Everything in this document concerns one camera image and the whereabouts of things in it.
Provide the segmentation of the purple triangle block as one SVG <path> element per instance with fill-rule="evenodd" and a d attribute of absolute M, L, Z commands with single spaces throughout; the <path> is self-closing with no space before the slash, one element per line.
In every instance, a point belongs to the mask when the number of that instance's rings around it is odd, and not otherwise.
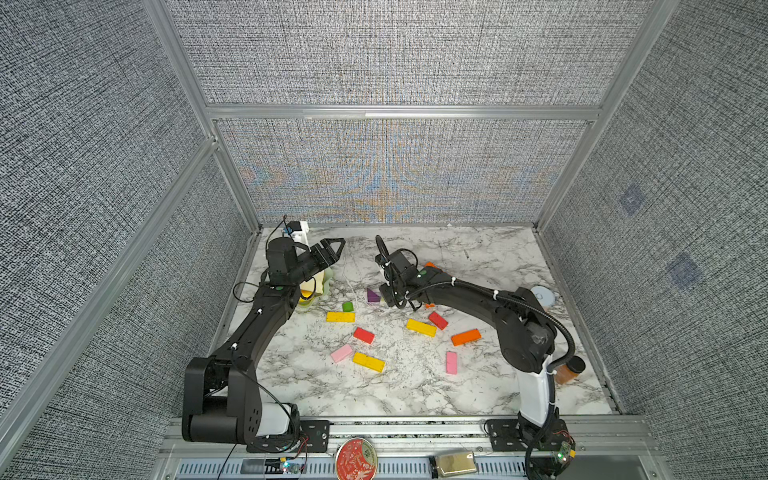
<path fill-rule="evenodd" d="M 381 301 L 380 295 L 373 289 L 367 288 L 366 294 L 368 303 L 379 303 Z"/>

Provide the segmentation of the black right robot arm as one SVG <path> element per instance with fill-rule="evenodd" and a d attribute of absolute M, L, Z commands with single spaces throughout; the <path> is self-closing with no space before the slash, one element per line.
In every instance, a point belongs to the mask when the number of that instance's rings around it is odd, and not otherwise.
<path fill-rule="evenodd" d="M 533 292 L 523 287 L 514 292 L 496 290 L 460 280 L 411 262 L 403 249 L 380 253 L 375 262 L 384 277 L 380 292 L 388 306 L 447 306 L 495 329 L 502 357 L 519 371 L 519 441 L 534 449 L 551 442 L 559 418 L 555 371 L 573 358 L 575 341 Z"/>

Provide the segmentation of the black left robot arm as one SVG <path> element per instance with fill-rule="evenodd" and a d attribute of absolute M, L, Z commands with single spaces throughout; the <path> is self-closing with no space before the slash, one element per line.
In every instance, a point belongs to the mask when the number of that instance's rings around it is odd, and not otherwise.
<path fill-rule="evenodd" d="M 282 453 L 300 442 L 298 408 L 262 401 L 257 366 L 269 342 L 294 313 L 300 285 L 337 263 L 343 238 L 310 247 L 290 237 L 267 244 L 267 268 L 245 320 L 207 357 L 195 357 L 184 374 L 181 432 L 187 442 L 240 444 L 250 452 Z"/>

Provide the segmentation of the green wavy plate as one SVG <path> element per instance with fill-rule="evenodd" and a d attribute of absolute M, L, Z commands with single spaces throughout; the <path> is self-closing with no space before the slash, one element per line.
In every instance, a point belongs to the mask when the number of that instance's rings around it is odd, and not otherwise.
<path fill-rule="evenodd" d="M 316 300 L 319 300 L 319 299 L 323 298 L 324 296 L 326 296 L 326 295 L 327 295 L 327 294 L 330 292 L 330 283 L 331 283 L 331 281 L 332 281 L 332 279 L 333 279 L 333 271 L 332 271 L 331 269 L 326 269 L 326 270 L 324 270 L 324 272 L 325 272 L 325 283 L 324 283 L 324 292 L 323 292 L 323 294 L 322 294 L 322 295 L 317 295 L 317 296 L 316 296 L 316 297 L 315 297 L 315 298 L 314 298 L 312 301 L 310 301 L 310 302 L 303 302 L 303 301 L 300 301 L 300 300 L 299 300 L 299 304 L 300 304 L 301 306 L 309 306 L 309 305 L 311 305 L 311 304 L 312 304 L 314 301 L 316 301 Z"/>

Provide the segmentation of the yellow block centre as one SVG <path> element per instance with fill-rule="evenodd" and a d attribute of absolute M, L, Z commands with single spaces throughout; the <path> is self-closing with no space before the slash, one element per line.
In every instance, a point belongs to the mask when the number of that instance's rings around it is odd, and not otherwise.
<path fill-rule="evenodd" d="M 409 319 L 406 328 L 410 331 L 434 338 L 437 328 L 432 324 L 423 323 L 417 320 Z"/>

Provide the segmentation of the yellow block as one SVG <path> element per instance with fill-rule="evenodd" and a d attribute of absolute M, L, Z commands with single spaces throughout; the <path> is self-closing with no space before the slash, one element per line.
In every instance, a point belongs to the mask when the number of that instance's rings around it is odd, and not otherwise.
<path fill-rule="evenodd" d="M 410 331 L 434 338 L 437 328 L 432 324 L 423 323 L 417 320 L 409 319 L 406 328 Z"/>
<path fill-rule="evenodd" d="M 329 323 L 354 323 L 356 314 L 354 312 L 328 312 L 326 321 Z"/>
<path fill-rule="evenodd" d="M 356 365 L 365 367 L 367 369 L 373 370 L 377 373 L 381 373 L 386 367 L 385 361 L 365 355 L 361 352 L 354 353 L 353 363 Z"/>

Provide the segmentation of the toy bread slice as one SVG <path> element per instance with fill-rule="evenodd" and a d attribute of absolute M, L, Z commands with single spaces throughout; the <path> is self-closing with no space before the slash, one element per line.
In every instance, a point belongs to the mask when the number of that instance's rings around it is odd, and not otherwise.
<path fill-rule="evenodd" d="M 315 274 L 310 280 L 302 282 L 300 289 L 305 291 L 316 291 L 318 295 L 322 295 L 324 292 L 325 272 L 321 271 Z"/>

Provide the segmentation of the red block right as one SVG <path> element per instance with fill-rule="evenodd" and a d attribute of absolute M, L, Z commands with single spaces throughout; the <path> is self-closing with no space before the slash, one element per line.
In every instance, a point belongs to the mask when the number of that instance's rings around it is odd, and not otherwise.
<path fill-rule="evenodd" d="M 447 320 L 436 311 L 428 315 L 428 320 L 439 330 L 445 330 L 448 326 Z"/>

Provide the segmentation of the red block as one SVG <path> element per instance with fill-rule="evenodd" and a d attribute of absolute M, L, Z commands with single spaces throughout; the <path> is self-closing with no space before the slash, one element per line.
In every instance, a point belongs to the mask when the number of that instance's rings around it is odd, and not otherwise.
<path fill-rule="evenodd" d="M 375 334 L 363 328 L 357 327 L 353 332 L 353 337 L 361 342 L 371 345 L 375 340 Z"/>
<path fill-rule="evenodd" d="M 428 320 L 439 330 L 445 330 L 448 326 L 447 320 L 436 311 L 428 315 Z"/>

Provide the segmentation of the red block left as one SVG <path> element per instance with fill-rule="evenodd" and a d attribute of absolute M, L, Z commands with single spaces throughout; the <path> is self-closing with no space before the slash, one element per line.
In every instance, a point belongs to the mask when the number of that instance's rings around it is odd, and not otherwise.
<path fill-rule="evenodd" d="M 375 334 L 363 328 L 357 327 L 353 332 L 353 337 L 361 342 L 371 345 L 375 340 Z"/>

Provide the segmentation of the yellow block left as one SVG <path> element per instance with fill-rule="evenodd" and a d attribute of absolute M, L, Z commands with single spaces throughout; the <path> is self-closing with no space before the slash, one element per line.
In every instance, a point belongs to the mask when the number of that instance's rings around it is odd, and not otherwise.
<path fill-rule="evenodd" d="M 354 323 L 356 314 L 354 312 L 328 312 L 326 321 L 329 323 Z"/>

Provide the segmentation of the yellow block near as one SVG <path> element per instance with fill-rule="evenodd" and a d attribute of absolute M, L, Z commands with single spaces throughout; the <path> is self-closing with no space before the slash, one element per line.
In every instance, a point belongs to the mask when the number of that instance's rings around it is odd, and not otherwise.
<path fill-rule="evenodd" d="M 385 361 L 365 355 L 361 352 L 354 353 L 353 363 L 356 365 L 365 367 L 367 369 L 373 370 L 377 373 L 381 373 L 386 367 Z"/>

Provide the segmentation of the pink block right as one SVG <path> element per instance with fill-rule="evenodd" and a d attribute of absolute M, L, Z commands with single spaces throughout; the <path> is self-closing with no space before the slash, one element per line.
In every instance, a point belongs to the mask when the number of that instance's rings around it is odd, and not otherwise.
<path fill-rule="evenodd" d="M 448 375 L 458 373 L 458 355 L 454 351 L 448 351 L 445 355 L 445 372 Z"/>

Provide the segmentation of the pink block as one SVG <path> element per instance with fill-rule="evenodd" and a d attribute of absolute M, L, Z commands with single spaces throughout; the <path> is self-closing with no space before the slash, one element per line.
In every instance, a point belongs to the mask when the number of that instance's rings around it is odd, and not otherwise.
<path fill-rule="evenodd" d="M 338 364 L 338 363 L 344 361 L 345 359 L 353 356 L 354 353 L 355 353 L 355 351 L 352 348 L 352 346 L 349 345 L 349 344 L 345 344 L 342 347 L 338 348 L 337 350 L 335 350 L 335 351 L 333 351 L 331 353 L 331 360 L 334 363 Z"/>
<path fill-rule="evenodd" d="M 445 355 L 445 372 L 448 375 L 458 373 L 458 355 L 454 351 L 448 351 Z"/>

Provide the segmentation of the pink block left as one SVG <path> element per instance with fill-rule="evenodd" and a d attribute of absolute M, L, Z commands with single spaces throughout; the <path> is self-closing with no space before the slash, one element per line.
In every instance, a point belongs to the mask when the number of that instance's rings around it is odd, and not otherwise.
<path fill-rule="evenodd" d="M 338 363 L 344 361 L 345 359 L 353 356 L 354 353 L 355 353 L 355 351 L 352 348 L 352 346 L 349 345 L 349 344 L 345 344 L 342 347 L 338 348 L 337 350 L 335 350 L 335 351 L 333 351 L 331 353 L 331 360 L 334 363 L 338 364 Z"/>

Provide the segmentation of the white lidded cup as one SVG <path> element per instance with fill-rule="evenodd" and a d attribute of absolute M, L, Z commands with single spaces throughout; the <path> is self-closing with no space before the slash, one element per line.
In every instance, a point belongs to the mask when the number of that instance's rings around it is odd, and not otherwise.
<path fill-rule="evenodd" d="M 545 309 L 553 307 L 557 302 L 557 295 L 547 287 L 536 285 L 531 288 L 531 292 L 536 297 L 538 303 Z"/>

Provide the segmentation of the red round tin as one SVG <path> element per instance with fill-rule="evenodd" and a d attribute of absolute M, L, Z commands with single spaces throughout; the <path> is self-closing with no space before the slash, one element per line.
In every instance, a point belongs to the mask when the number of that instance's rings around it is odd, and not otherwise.
<path fill-rule="evenodd" d="M 368 439 L 352 438 L 338 448 L 335 472 L 339 480 L 372 480 L 377 470 L 378 455 Z"/>

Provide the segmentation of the amber jar black lid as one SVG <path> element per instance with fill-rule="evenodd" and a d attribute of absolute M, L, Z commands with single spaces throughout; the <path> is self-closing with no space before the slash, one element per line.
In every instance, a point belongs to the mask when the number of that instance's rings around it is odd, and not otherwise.
<path fill-rule="evenodd" d="M 578 355 L 571 357 L 555 370 L 554 380 L 557 385 L 564 385 L 578 377 L 586 369 L 586 362 Z"/>

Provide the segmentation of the gold metal box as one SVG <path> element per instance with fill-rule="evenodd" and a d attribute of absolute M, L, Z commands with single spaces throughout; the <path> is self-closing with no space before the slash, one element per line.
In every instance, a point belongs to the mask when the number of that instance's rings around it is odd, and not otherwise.
<path fill-rule="evenodd" d="M 456 451 L 429 457 L 430 474 L 433 479 L 475 474 L 477 464 L 471 451 Z"/>

